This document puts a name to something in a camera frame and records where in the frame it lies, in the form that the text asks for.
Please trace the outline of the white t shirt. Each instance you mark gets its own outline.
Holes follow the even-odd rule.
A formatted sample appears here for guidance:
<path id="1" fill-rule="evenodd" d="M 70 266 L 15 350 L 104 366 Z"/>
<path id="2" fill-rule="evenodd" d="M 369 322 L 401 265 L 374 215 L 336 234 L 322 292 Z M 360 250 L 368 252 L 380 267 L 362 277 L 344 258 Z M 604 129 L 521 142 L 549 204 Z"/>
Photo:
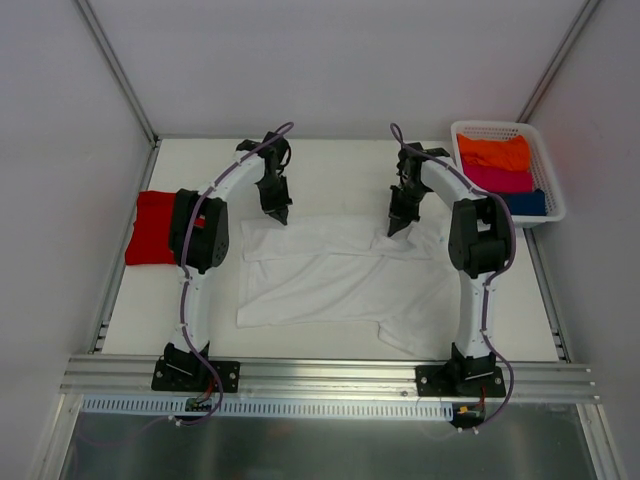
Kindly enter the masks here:
<path id="1" fill-rule="evenodd" d="M 393 236 L 375 216 L 244 220 L 236 324 L 370 322 L 393 348 L 444 360 L 460 318 L 449 219 L 427 218 Z"/>

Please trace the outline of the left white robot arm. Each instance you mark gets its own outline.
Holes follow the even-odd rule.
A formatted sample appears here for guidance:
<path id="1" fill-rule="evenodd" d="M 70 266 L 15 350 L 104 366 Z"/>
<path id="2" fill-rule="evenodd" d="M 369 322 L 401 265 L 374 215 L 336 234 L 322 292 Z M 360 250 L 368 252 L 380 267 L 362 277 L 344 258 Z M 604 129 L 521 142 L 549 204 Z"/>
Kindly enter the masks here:
<path id="1" fill-rule="evenodd" d="M 260 142 L 246 139 L 236 146 L 231 164 L 198 190 L 176 193 L 168 245 L 182 273 L 179 320 L 165 347 L 164 365 L 188 390 L 203 387 L 214 376 L 208 361 L 208 288 L 213 271 L 224 262 L 229 247 L 229 201 L 234 193 L 254 185 L 262 212 L 285 226 L 293 205 L 284 170 L 291 160 L 285 138 L 294 127 L 287 122 L 266 133 Z"/>

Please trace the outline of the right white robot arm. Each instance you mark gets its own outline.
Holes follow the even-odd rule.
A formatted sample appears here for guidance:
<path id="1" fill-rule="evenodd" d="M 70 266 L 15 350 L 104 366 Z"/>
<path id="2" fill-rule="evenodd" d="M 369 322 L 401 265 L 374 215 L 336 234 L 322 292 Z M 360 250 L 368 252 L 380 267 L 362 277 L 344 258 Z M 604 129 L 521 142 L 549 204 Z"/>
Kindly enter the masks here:
<path id="1" fill-rule="evenodd" d="M 436 194 L 451 212 L 448 254 L 460 280 L 460 320 L 450 359 L 439 369 L 418 372 L 421 396 L 505 398 L 504 357 L 490 339 L 492 296 L 497 278 L 513 264 L 515 231 L 504 200 L 479 189 L 443 157 L 419 143 L 398 152 L 399 183 L 391 187 L 389 227 L 392 236 L 419 220 L 419 206 Z"/>

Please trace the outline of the pink t shirt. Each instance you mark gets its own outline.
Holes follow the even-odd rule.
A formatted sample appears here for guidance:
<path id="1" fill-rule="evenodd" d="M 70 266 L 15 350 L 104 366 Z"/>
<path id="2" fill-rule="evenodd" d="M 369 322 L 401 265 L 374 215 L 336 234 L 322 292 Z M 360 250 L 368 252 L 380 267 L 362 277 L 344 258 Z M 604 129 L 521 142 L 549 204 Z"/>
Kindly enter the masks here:
<path id="1" fill-rule="evenodd" d="M 500 168 L 472 165 L 462 161 L 464 174 L 478 187 L 493 193 L 519 194 L 534 191 L 534 181 L 528 171 L 508 171 Z"/>

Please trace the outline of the orange t shirt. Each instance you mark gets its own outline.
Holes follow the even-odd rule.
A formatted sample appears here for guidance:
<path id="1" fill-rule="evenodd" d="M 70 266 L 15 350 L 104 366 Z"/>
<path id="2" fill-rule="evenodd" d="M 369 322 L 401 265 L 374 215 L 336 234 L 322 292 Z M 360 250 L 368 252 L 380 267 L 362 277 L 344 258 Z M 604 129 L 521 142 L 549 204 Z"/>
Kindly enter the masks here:
<path id="1" fill-rule="evenodd" d="M 531 151 L 522 135 L 497 141 L 471 139 L 457 134 L 456 140 L 461 159 L 469 165 L 509 172 L 525 172 L 530 168 Z"/>

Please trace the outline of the blue t shirt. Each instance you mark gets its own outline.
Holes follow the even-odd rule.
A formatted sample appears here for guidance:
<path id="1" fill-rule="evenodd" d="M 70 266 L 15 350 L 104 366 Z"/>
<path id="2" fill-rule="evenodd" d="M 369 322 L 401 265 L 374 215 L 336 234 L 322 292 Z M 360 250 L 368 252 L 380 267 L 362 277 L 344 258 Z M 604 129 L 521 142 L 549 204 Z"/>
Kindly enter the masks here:
<path id="1" fill-rule="evenodd" d="M 545 216 L 546 195 L 543 190 L 531 192 L 501 194 L 510 213 L 516 216 Z"/>

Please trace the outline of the folded red t shirt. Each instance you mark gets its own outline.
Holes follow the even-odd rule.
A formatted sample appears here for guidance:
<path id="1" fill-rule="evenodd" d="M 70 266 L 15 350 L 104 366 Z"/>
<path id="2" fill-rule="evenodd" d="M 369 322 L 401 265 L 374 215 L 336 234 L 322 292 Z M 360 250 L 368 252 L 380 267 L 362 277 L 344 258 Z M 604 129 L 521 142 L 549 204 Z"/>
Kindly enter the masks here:
<path id="1" fill-rule="evenodd" d="M 139 193 L 133 233 L 125 251 L 127 266 L 175 264 L 169 248 L 175 196 L 151 190 Z"/>

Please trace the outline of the white plastic basket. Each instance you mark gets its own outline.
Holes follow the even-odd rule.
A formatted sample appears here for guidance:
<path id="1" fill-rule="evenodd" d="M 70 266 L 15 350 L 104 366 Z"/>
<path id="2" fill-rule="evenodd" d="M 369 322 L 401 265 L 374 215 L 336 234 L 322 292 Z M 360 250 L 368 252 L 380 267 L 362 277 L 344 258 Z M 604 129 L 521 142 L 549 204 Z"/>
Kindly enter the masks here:
<path id="1" fill-rule="evenodd" d="M 456 166 L 480 189 L 505 199 L 516 227 L 533 228 L 564 217 L 552 162 L 533 126 L 456 121 L 451 135 Z"/>

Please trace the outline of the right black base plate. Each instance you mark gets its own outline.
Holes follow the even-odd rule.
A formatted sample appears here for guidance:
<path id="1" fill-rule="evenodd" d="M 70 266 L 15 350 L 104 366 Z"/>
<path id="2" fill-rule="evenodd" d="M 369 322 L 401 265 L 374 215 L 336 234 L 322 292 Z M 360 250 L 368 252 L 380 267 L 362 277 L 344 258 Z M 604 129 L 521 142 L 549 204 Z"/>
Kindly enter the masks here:
<path id="1" fill-rule="evenodd" d="M 506 383 L 499 367 L 487 375 L 465 378 L 448 364 L 419 365 L 415 368 L 415 382 L 419 397 L 506 396 Z"/>

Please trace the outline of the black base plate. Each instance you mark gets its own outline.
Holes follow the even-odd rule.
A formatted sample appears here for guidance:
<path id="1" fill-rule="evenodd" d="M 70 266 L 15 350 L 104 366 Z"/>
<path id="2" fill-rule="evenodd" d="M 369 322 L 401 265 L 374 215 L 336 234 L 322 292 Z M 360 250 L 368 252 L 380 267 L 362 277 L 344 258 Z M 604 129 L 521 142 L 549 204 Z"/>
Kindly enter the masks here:
<path id="1" fill-rule="evenodd" d="M 506 396 L 506 383 L 499 367 L 487 375 L 465 378 L 448 364 L 419 365 L 415 368 L 415 382 L 419 397 Z"/>
<path id="2" fill-rule="evenodd" d="M 151 389 L 157 392 L 204 393 L 212 385 L 216 392 L 236 393 L 240 379 L 237 361 L 210 360 L 209 367 L 192 352 L 169 350 L 155 363 Z"/>

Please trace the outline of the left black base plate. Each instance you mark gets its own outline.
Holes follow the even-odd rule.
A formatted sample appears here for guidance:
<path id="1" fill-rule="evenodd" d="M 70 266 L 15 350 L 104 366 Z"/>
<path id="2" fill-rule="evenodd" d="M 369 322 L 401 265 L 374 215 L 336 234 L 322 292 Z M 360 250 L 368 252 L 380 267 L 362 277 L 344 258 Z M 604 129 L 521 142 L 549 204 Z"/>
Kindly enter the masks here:
<path id="1" fill-rule="evenodd" d="M 237 361 L 210 360 L 209 367 L 192 352 L 169 350 L 155 363 L 151 389 L 157 392 L 204 393 L 212 385 L 216 392 L 236 393 L 240 379 Z"/>

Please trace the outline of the aluminium mounting rail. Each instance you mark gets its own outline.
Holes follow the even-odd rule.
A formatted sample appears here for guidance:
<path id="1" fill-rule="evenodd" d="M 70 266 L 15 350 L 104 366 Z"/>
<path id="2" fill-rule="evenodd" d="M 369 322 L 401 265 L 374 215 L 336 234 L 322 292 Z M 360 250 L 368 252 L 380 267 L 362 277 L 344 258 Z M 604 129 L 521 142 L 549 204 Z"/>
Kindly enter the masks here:
<path id="1" fill-rule="evenodd" d="M 62 393 L 151 393 L 155 356 L 74 355 L 60 382 Z M 418 361 L 357 361 L 242 358 L 236 396 L 322 400 L 424 400 Z M 514 403 L 599 404 L 601 395 L 588 365 L 515 362 L 503 372 Z"/>

